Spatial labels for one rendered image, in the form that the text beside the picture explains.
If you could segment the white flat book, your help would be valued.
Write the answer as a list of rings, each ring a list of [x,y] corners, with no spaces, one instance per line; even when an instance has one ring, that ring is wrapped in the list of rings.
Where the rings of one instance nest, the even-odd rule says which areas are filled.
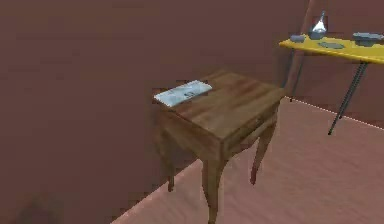
[[[195,96],[206,93],[211,89],[211,85],[202,81],[194,80],[170,90],[158,93],[154,96],[154,98],[168,107],[173,107]]]

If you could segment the brown wooden side table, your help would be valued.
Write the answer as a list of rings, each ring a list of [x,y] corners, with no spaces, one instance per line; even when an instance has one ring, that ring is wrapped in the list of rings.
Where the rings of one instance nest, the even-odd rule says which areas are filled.
[[[285,90],[224,70],[198,81],[211,85],[212,89],[173,107],[154,98],[172,88],[153,92],[153,102],[159,105],[154,143],[165,166],[169,191],[174,188],[175,178],[169,155],[172,142],[203,162],[202,187],[209,210],[207,224],[216,224],[219,186],[226,164],[234,155],[256,145],[250,174],[250,182],[256,182],[277,126],[278,108]]]

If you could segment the grey pointed vessel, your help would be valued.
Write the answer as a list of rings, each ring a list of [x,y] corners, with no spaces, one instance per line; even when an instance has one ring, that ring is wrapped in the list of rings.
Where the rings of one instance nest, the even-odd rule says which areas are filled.
[[[324,24],[324,17],[325,17],[325,12],[322,12],[318,22],[308,32],[309,38],[311,40],[320,40],[325,36],[327,29]]]

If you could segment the flat grey plate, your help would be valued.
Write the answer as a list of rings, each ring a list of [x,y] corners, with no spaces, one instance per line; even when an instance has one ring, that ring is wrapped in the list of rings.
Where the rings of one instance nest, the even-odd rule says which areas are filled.
[[[345,48],[345,46],[343,44],[336,43],[336,42],[325,42],[324,41],[324,42],[318,42],[317,45],[320,47],[329,48],[329,49],[343,49],[343,48]]]

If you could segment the yellow table with grey legs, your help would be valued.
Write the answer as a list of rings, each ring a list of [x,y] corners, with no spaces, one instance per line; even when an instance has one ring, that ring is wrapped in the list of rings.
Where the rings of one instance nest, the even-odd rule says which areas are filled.
[[[334,43],[341,44],[343,48],[333,49],[321,47],[320,44]],[[304,35],[304,41],[302,43],[295,43],[290,39],[281,41],[280,47],[285,47],[293,50],[301,50],[305,53],[322,54],[326,56],[333,56],[339,58],[350,59],[352,61],[358,61],[359,67],[356,70],[354,78],[346,92],[340,108],[328,130],[328,134],[331,135],[337,122],[344,116],[344,113],[349,105],[352,96],[357,89],[365,70],[369,64],[382,64],[384,65],[384,45],[373,44],[371,47],[359,46],[352,40],[344,40],[339,38],[323,37],[320,40],[311,40],[307,35]]]

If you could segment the grey shallow pan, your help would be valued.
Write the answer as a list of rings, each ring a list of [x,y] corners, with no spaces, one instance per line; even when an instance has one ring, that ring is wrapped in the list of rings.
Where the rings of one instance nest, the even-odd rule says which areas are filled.
[[[356,45],[364,47],[372,47],[379,41],[384,40],[384,35],[376,33],[356,32],[353,34],[353,39]]]

